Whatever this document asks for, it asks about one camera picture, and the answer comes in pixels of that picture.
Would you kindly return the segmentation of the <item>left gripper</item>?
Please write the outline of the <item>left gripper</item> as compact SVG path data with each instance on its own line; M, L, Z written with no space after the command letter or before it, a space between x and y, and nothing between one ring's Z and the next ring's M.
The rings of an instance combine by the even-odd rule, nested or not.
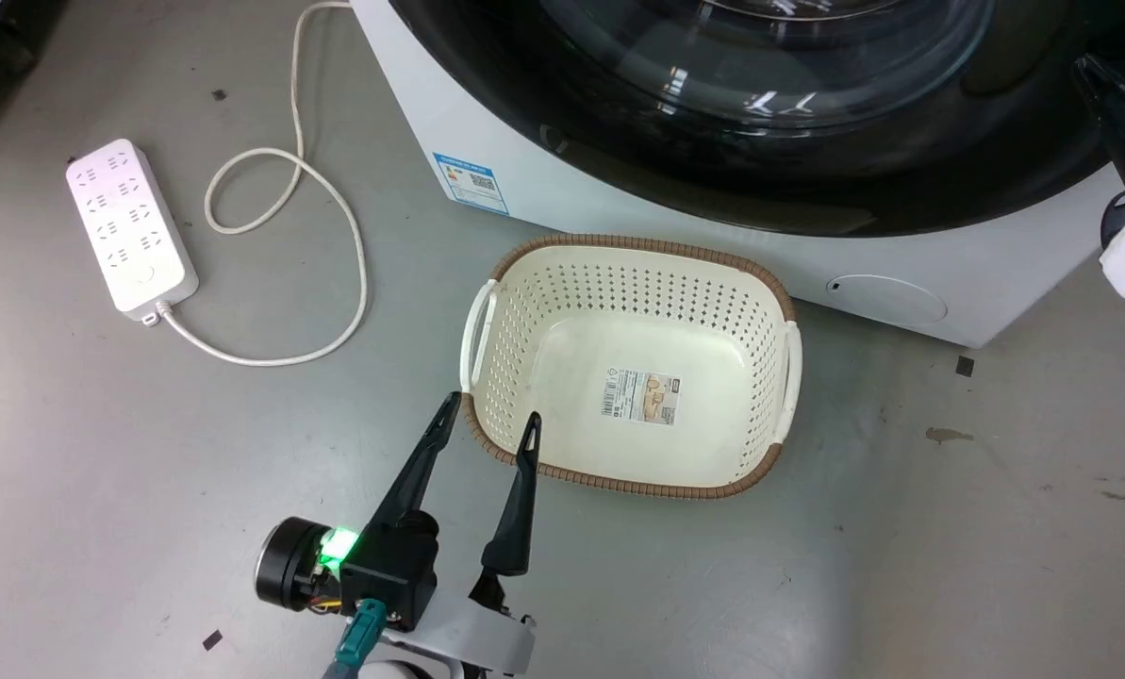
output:
M526 574L529 568L540 414L529 414L515 454L516 477L471 592L438 589L436 520L428 513L403 517L420 510L460 402L462 392L446 396L370 527L357 532L290 517L266 538L256 558L256 598L346 621L328 676L424 676L433 662L452 676L528 671L536 621L510 613L503 580Z

